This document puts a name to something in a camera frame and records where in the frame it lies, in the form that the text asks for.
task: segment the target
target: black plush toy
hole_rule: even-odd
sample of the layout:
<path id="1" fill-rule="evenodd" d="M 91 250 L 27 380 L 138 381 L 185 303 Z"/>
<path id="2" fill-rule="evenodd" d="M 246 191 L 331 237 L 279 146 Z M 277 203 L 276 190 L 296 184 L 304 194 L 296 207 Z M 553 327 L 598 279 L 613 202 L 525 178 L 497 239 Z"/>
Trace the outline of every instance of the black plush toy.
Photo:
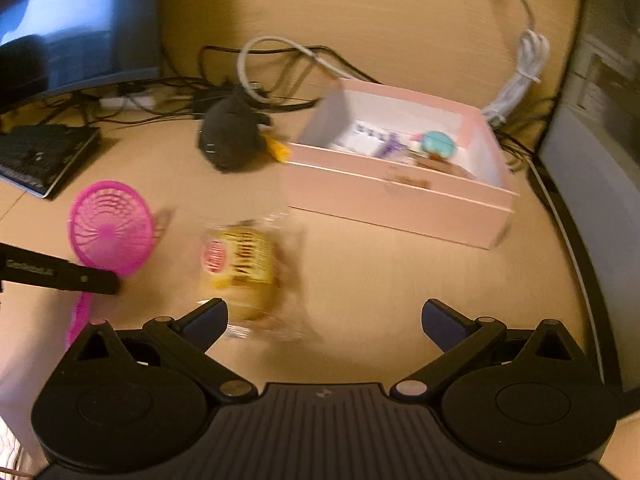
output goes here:
<path id="1" fill-rule="evenodd" d="M 259 125 L 270 126 L 267 115 L 255 112 L 241 88 L 214 104 L 205 114 L 198 148 L 222 172 L 241 170 L 267 150 Z"/>

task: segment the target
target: power strip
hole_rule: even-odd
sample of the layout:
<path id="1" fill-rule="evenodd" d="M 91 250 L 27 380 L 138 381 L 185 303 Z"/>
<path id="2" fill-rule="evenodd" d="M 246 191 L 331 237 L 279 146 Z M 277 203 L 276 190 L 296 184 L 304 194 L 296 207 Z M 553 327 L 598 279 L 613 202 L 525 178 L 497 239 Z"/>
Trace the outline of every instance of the power strip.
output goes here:
<path id="1" fill-rule="evenodd" d="M 173 94 L 173 89 L 169 87 L 148 88 L 125 96 L 112 94 L 100 98 L 100 107 L 103 110 L 153 110 Z"/>

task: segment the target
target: screw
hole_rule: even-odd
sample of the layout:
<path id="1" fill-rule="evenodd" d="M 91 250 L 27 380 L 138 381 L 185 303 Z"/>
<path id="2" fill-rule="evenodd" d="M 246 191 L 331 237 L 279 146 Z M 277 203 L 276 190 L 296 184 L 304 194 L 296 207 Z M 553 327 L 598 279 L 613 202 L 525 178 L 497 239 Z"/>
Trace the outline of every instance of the screw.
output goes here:
<path id="1" fill-rule="evenodd" d="M 415 381 L 409 379 L 406 381 L 400 381 L 396 384 L 396 392 L 405 397 L 419 397 L 428 391 L 429 387 L 422 381 Z"/>
<path id="2" fill-rule="evenodd" d="M 233 380 L 222 383 L 220 391 L 227 397 L 242 397 L 250 393 L 253 387 L 247 381 Z"/>

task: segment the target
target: wall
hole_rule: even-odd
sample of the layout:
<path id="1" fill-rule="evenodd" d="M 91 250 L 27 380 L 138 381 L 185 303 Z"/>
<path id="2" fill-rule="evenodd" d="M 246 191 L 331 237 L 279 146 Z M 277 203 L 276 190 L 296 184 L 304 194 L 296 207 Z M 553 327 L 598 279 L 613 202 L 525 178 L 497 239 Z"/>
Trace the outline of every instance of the wall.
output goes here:
<path id="1" fill-rule="evenodd" d="M 572 40 L 578 0 L 529 0 L 552 57 L 528 101 L 554 94 Z M 180 70 L 195 75 L 203 44 L 242 46 L 262 34 L 325 44 L 380 81 L 466 104 L 490 102 L 513 74 L 526 20 L 518 0 L 161 0 L 163 37 Z M 272 80 L 282 60 L 252 58 Z M 233 75 L 235 56 L 207 55 L 210 78 Z M 317 73 L 300 96 L 321 95 Z"/>

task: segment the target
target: blue toy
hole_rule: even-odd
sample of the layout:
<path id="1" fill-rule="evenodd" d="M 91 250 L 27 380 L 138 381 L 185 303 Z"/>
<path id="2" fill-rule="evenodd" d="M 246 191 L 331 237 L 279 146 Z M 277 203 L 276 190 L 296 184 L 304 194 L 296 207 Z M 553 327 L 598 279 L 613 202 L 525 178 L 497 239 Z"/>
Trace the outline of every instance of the blue toy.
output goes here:
<path id="1" fill-rule="evenodd" d="M 447 134 L 432 131 L 422 136 L 420 149 L 430 155 L 436 155 L 439 158 L 448 160 L 456 153 L 457 146 Z"/>

